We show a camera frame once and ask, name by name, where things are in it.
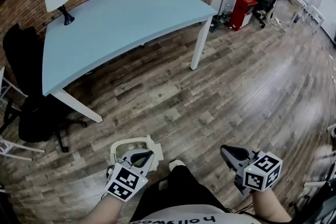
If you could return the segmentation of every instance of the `red container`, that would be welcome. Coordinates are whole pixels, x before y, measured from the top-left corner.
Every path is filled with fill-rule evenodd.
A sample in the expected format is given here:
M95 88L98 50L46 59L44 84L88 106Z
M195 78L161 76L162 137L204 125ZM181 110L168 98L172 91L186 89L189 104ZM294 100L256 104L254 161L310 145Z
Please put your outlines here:
M236 31L247 25L257 4L255 0L237 0L229 25Z

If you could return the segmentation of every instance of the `cable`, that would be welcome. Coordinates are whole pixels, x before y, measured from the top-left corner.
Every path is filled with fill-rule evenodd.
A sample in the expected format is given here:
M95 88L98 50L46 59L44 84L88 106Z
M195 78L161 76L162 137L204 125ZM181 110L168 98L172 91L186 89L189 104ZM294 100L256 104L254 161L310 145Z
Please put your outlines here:
M273 9L273 11L272 11L272 17L273 17L273 15L274 15L274 11L275 11L277 5L278 5L278 1L276 1L275 6L274 6L274 9ZM283 30L283 31L285 30L284 28L280 27L279 25L275 25L275 24L272 22L272 19L269 20L268 25L269 25L269 24L272 24L273 26L278 27L279 29L281 29L281 30Z
M252 208L252 207L253 207L253 203L251 202L249 205L247 205L247 206L245 206L244 208L238 210L237 213L238 213L238 212L241 212L241 211L243 211L243 210L248 210L248 209L250 209L250 208Z
M233 210L233 209L231 209L231 208L226 208L227 210L229 210L230 211L230 213L232 213L232 214L235 214L236 213L236 211L235 210Z

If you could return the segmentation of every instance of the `wooden floor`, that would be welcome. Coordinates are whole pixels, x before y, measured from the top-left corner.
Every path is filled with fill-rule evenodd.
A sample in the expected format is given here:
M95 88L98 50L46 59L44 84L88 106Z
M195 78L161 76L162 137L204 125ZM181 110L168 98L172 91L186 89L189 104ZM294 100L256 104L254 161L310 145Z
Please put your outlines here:
M287 1L279 2L279 18L288 20L289 11ZM326 157L331 146L325 129L336 121L330 57L336 60L336 51L326 34L320 29L312 35L311 26L300 23L285 34L256 22L238 32L222 28L209 35L192 71L199 28L135 49L70 85L67 90L104 121L63 132L69 153L50 140L34 145L45 154L15 152L33 162L0 157L0 182L21 223L76 223L103 194L111 144L147 134L161 143L165 158L149 175L149 185L178 158L229 208L249 200L232 183L234 174L219 154L222 144L246 144L281 157L282 177L274 190L286 208L302 193L303 182L325 176L334 160ZM5 137L18 141L17 122ZM130 219L140 196L124 206L120 223Z

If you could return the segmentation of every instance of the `black lamp base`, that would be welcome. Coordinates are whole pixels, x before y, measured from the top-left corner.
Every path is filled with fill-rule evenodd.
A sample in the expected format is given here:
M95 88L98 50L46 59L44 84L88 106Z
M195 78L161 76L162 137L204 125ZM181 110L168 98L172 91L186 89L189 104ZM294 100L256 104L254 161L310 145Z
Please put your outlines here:
M75 18L72 17L72 16L67 12L67 10L65 9L64 5L60 6L60 7L58 8L58 10L59 10L60 12L62 12L63 15L64 15L64 19L65 19L65 20L64 20L64 25L69 25L69 24L71 24L71 23L75 20Z

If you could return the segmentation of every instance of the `white table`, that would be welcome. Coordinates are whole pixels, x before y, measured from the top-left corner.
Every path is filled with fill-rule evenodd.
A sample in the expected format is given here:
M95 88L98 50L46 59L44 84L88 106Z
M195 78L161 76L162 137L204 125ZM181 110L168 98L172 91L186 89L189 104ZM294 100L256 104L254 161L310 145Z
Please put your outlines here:
M88 118L102 117L63 88L110 59L180 28L206 21L191 62L197 68L212 16L217 11L201 0L89 0L51 22L43 54L43 95L52 94Z
M294 13L293 18L291 19L291 21L288 23L288 26L291 26L294 22L294 20L296 19L296 17L298 16L298 14L305 8L307 7L307 3L304 0L293 0L296 4L298 4L299 8L298 10Z

